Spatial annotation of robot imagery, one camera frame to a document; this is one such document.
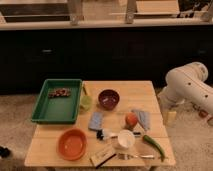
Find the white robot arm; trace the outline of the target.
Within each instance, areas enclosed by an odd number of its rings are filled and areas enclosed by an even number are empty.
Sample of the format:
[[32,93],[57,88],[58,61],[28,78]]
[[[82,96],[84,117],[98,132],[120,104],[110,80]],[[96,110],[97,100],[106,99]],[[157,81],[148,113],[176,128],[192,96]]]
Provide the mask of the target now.
[[207,67],[192,62],[171,69],[165,77],[166,86],[158,94],[164,123],[172,117],[172,108],[185,100],[201,108],[201,114],[211,114],[207,123],[213,127],[213,87],[205,83]]

